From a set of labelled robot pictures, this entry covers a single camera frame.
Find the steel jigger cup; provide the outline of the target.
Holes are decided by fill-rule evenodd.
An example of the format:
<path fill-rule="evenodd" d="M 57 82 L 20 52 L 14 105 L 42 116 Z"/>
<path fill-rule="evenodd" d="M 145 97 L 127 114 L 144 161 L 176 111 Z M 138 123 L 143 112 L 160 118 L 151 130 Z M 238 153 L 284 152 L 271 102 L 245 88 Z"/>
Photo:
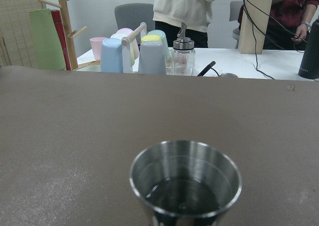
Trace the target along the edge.
<path fill-rule="evenodd" d="M 215 226 L 238 200 L 242 177 L 220 150 L 173 140 L 135 157 L 130 185 L 151 226 Z"/>

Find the grey plastic cup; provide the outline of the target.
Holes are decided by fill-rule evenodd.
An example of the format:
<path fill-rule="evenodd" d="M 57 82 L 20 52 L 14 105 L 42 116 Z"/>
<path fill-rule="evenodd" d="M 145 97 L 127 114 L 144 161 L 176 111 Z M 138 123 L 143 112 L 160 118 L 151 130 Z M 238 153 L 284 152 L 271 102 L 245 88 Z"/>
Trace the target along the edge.
<path fill-rule="evenodd" d="M 160 41 L 141 43 L 138 73 L 166 75 L 163 44 Z"/>

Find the glass oil dispenser bottle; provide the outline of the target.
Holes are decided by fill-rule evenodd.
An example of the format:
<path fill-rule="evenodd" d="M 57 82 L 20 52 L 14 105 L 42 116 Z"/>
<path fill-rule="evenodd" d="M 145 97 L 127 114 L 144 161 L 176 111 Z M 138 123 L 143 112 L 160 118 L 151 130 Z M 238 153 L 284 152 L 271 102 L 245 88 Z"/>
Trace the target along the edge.
<path fill-rule="evenodd" d="M 182 22 L 177 39 L 173 42 L 171 66 L 173 75 L 192 76 L 195 63 L 194 41 L 186 37 L 187 25 Z"/>

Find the yellow plastic cup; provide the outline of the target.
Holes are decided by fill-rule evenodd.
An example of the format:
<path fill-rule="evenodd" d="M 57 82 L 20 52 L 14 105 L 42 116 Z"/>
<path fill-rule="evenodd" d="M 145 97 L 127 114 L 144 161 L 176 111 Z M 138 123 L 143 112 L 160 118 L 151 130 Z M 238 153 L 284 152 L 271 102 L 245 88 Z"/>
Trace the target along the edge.
<path fill-rule="evenodd" d="M 162 42 L 162 39 L 159 35 L 156 34 L 149 34 L 149 35 L 145 35 L 141 38 L 141 43 L 146 42 L 146 41 L 158 41 L 158 42 Z"/>

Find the blue plastic cup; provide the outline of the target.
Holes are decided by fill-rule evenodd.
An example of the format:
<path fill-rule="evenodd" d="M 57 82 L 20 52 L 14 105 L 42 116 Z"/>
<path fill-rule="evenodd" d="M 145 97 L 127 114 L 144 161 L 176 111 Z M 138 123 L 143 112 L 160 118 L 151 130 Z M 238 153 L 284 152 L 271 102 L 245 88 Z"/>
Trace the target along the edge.
<path fill-rule="evenodd" d="M 123 73 L 120 39 L 107 38 L 102 42 L 100 67 L 102 72 Z"/>

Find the pink plastic cup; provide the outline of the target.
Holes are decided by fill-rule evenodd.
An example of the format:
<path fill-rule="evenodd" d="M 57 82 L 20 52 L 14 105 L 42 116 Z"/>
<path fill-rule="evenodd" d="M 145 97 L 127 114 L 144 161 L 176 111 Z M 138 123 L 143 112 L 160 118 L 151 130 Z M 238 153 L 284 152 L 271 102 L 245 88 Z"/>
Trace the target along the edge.
<path fill-rule="evenodd" d="M 107 38 L 106 37 L 94 37 L 94 38 L 90 39 L 92 52 L 93 52 L 94 58 L 96 60 L 101 59 L 102 43 L 105 39 L 107 39 Z"/>

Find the grey office chair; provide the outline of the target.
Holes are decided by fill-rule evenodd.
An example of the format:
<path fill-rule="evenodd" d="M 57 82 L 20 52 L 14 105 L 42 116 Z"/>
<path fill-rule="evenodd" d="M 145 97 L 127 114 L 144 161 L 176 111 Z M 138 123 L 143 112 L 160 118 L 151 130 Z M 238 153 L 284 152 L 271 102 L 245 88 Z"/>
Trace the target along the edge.
<path fill-rule="evenodd" d="M 147 32 L 155 30 L 153 4 L 127 3 L 118 5 L 114 9 L 114 14 L 118 30 L 122 28 L 135 30 L 141 22 L 146 23 Z"/>

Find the person in cream sweater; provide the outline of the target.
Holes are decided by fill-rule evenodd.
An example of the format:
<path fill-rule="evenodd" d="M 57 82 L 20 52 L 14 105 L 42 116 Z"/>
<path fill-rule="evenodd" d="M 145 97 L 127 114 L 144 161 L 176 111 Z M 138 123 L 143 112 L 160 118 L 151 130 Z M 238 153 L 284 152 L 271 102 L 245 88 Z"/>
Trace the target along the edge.
<path fill-rule="evenodd" d="M 177 39 L 181 24 L 187 29 L 185 36 L 194 41 L 194 47 L 208 47 L 208 26 L 212 21 L 212 2 L 215 0 L 154 0 L 155 29 L 166 34 L 169 47 Z"/>

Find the wooden mug tree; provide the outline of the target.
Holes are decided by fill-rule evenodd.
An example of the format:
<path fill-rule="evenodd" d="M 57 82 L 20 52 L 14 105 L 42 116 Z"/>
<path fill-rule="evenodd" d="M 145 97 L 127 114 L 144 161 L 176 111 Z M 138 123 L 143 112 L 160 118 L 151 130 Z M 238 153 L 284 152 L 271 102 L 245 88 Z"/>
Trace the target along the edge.
<path fill-rule="evenodd" d="M 58 3 L 54 3 L 48 0 L 38 0 L 38 1 L 60 9 L 62 22 L 63 22 L 63 29 L 66 36 L 66 44 L 67 44 L 69 61 L 70 61 L 70 67 L 71 67 L 71 70 L 77 69 L 78 63 L 77 63 L 77 57 L 75 52 L 75 46 L 74 46 L 74 38 L 78 37 L 80 34 L 86 31 L 88 27 L 84 26 L 80 30 L 72 30 L 70 16 L 69 16 L 69 9 L 68 9 L 68 2 L 70 0 L 58 0 Z"/>

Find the green rolled mat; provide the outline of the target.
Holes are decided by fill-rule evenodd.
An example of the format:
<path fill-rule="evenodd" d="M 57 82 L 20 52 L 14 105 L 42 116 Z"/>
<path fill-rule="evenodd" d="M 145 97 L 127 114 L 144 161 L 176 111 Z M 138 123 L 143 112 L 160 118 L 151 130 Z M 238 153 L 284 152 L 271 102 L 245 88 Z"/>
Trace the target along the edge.
<path fill-rule="evenodd" d="M 64 70 L 66 64 L 51 10 L 45 8 L 30 11 L 29 19 L 37 67 Z"/>

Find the black water bottle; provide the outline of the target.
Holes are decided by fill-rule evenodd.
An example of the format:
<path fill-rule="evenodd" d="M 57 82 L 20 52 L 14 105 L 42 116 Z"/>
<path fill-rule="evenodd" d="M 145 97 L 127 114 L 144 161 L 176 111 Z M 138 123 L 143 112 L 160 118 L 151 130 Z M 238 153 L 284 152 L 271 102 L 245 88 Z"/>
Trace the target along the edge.
<path fill-rule="evenodd" d="M 319 78 L 319 19 L 312 24 L 298 75 L 312 80 Z"/>

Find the person in red sweater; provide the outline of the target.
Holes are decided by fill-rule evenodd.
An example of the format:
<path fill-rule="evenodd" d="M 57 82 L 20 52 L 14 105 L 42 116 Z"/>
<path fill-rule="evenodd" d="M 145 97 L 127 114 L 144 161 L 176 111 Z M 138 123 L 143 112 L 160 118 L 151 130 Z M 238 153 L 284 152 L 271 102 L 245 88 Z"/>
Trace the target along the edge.
<path fill-rule="evenodd" d="M 319 0 L 272 0 L 264 49 L 304 51 Z"/>

